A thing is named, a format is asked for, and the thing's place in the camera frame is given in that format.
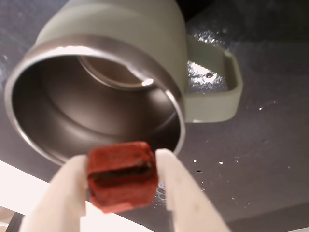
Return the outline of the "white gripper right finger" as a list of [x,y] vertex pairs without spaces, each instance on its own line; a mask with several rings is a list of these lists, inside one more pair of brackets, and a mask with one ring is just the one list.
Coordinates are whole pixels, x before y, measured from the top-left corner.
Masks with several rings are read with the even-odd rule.
[[155,151],[159,182],[175,232],[228,232],[219,212],[182,162],[168,149]]

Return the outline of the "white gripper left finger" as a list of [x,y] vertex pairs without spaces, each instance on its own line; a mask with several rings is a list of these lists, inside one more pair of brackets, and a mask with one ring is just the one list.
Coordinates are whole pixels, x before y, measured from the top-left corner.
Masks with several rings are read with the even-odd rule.
[[29,215],[20,232],[79,232],[85,216],[87,156],[69,159],[55,174],[50,185]]

